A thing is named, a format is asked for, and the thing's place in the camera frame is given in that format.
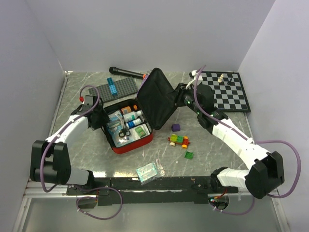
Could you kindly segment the black handled scissors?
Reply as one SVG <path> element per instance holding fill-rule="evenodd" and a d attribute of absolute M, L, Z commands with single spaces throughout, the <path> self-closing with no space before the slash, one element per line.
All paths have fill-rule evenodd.
<path fill-rule="evenodd" d="M 118 135 L 120 138 L 128 137 L 131 135 L 129 128 L 126 126 L 125 122 L 121 122 L 122 128 L 120 129 Z"/>

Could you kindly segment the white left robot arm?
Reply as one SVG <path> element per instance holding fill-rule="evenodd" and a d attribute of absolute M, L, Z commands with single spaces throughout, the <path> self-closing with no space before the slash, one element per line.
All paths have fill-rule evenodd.
<path fill-rule="evenodd" d="M 78 185 L 84 194 L 95 190 L 93 173 L 89 170 L 71 167 L 69 148 L 79 135 L 91 128 L 102 128 L 109 117 L 104 110 L 103 101 L 97 96 L 86 95 L 83 103 L 75 109 L 67 122 L 45 140 L 37 140 L 32 145 L 30 179 L 55 185 Z"/>

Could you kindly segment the brown bottle orange cap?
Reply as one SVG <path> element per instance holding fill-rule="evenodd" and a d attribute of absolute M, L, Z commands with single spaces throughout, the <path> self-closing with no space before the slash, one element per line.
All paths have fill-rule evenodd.
<path fill-rule="evenodd" d="M 120 112 L 125 115 L 125 114 L 128 114 L 128 113 L 131 113 L 133 111 L 137 111 L 138 110 L 138 107 L 137 105 L 131 105 L 131 106 L 126 106 L 124 108 L 121 108 L 120 109 Z"/>

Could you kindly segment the red medicine kit case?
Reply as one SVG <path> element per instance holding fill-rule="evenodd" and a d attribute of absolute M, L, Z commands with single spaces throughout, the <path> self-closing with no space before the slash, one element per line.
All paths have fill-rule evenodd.
<path fill-rule="evenodd" d="M 178 91 L 173 89 L 162 70 L 154 68 L 144 79 L 136 98 L 105 107 L 106 113 L 111 114 L 127 106 L 137 106 L 138 110 L 143 111 L 144 118 L 144 122 L 139 125 L 144 126 L 150 133 L 135 141 L 132 140 L 132 136 L 129 136 L 128 144 L 117 146 L 112 135 L 107 131 L 106 138 L 113 152 L 123 154 L 151 142 L 153 130 L 162 128 L 177 109 L 175 103 L 177 94 Z"/>

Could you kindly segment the blue white bandage roll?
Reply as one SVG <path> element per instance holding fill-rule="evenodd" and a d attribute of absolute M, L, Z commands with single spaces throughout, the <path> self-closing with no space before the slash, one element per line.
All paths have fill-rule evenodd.
<path fill-rule="evenodd" d="M 140 118 L 137 118 L 137 119 L 134 119 L 132 121 L 129 121 L 126 123 L 126 128 L 127 129 L 130 129 L 130 128 L 133 128 L 139 124 L 143 123 L 143 121 L 140 119 Z"/>

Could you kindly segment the white plastic medicine bottle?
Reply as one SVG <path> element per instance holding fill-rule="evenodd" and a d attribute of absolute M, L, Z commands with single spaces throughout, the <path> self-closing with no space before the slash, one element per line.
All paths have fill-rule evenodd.
<path fill-rule="evenodd" d="M 124 119 L 125 122 L 130 122 L 130 121 L 135 120 L 138 117 L 142 116 L 142 114 L 143 114 L 142 110 L 133 111 L 133 112 L 130 112 L 128 114 L 124 114 L 123 119 Z"/>

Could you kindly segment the green wind oil packet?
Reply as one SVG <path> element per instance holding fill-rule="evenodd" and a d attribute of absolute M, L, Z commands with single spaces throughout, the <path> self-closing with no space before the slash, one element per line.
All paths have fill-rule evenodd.
<path fill-rule="evenodd" d="M 145 130 L 144 130 L 141 126 L 136 127 L 136 128 L 135 128 L 135 132 L 137 133 L 137 135 L 138 135 L 140 138 L 146 136 L 146 132 L 145 132 Z"/>

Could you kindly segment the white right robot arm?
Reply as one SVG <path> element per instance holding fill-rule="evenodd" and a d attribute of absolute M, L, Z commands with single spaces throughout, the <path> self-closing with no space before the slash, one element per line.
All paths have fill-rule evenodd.
<path fill-rule="evenodd" d="M 283 158 L 277 151 L 269 152 L 246 136 L 232 120 L 212 103 L 210 87 L 200 85 L 202 93 L 179 83 L 175 89 L 175 105 L 187 106 L 197 115 L 199 124 L 211 135 L 224 142 L 246 165 L 245 170 L 222 167 L 211 174 L 211 188 L 222 192 L 227 187 L 247 189 L 257 199 L 267 196 L 284 183 Z M 206 106 L 198 106 L 201 97 Z"/>

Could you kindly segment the bag of alcohol wipes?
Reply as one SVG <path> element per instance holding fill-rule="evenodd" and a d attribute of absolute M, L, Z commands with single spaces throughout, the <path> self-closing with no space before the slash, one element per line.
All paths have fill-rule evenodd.
<path fill-rule="evenodd" d="M 113 128 L 120 126 L 120 128 L 122 129 L 125 126 L 123 116 L 119 110 L 109 114 L 108 116 L 110 119 L 110 121 L 107 123 L 108 127 Z"/>

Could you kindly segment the blue cotton swab pouch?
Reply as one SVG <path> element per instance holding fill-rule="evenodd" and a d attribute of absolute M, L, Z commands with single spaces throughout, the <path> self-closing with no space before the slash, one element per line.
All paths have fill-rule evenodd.
<path fill-rule="evenodd" d="M 127 145 L 127 144 L 133 142 L 132 135 L 130 135 L 128 137 L 120 138 L 119 135 L 118 135 L 120 129 L 121 129 L 120 126 L 108 128 L 108 132 L 111 135 L 112 140 L 113 140 L 116 147 L 122 147 L 124 145 Z"/>

